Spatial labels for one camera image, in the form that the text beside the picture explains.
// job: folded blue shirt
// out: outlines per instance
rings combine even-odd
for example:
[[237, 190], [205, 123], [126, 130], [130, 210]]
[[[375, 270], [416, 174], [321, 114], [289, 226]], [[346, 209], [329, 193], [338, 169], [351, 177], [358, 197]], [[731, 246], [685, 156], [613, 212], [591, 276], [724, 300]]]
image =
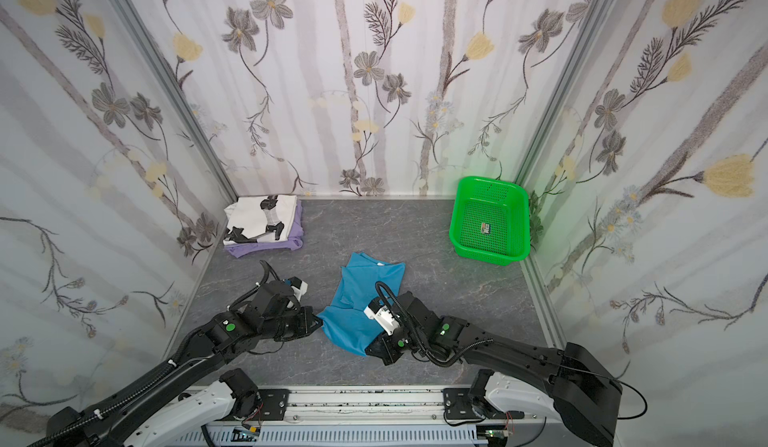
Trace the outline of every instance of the folded blue shirt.
[[317, 314], [322, 318], [322, 331], [331, 342], [348, 352], [366, 355], [366, 347], [384, 332], [376, 320], [363, 311], [376, 297], [376, 282], [382, 281], [398, 295], [405, 263], [386, 263], [365, 253], [353, 253], [341, 269], [341, 282], [331, 305]]

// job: folded white shirt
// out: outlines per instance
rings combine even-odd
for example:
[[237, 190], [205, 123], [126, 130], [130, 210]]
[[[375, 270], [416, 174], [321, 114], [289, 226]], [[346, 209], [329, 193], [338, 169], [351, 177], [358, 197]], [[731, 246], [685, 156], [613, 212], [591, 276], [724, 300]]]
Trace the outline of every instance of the folded white shirt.
[[224, 245], [282, 242], [296, 214], [295, 195], [244, 196], [224, 209], [229, 231]]

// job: wall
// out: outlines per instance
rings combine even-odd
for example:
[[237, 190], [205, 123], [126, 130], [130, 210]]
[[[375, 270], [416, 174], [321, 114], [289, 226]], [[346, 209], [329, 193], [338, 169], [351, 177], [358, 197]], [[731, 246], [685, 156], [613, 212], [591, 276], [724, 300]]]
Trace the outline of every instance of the wall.
[[648, 397], [625, 447], [768, 438], [766, 11], [617, 0], [526, 184], [568, 340]]
[[132, 1], [240, 194], [374, 196], [513, 179], [590, 0]]
[[0, 438], [157, 364], [226, 202], [107, 0], [0, 0]]

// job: green plastic basket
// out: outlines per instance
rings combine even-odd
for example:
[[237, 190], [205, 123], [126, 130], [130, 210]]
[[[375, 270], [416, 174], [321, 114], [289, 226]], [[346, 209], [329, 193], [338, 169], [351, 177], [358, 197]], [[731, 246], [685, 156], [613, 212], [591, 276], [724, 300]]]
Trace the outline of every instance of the green plastic basket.
[[448, 235], [458, 255], [508, 265], [531, 252], [528, 215], [521, 186], [466, 176], [458, 182]]

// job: gray table surface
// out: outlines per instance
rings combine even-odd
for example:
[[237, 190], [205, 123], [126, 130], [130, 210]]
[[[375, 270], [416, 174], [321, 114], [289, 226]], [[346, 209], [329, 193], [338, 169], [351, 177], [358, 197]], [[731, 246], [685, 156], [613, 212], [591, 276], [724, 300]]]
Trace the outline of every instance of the gray table surface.
[[[405, 262], [401, 292], [412, 291], [438, 316], [463, 317], [502, 337], [544, 345], [533, 301], [517, 263], [506, 267], [459, 257], [448, 239], [452, 200], [302, 200], [304, 245], [255, 252], [235, 259], [219, 245], [187, 310], [180, 332], [223, 311], [262, 276], [259, 259], [281, 277], [309, 283], [302, 305], [315, 312], [330, 304], [340, 268], [352, 252], [390, 263]], [[279, 346], [263, 341], [257, 351]], [[447, 369], [402, 356], [384, 366], [334, 346], [321, 331], [285, 343], [265, 356], [243, 355], [201, 379], [209, 384], [227, 369], [242, 368], [258, 385], [448, 385], [471, 383], [477, 365]]]

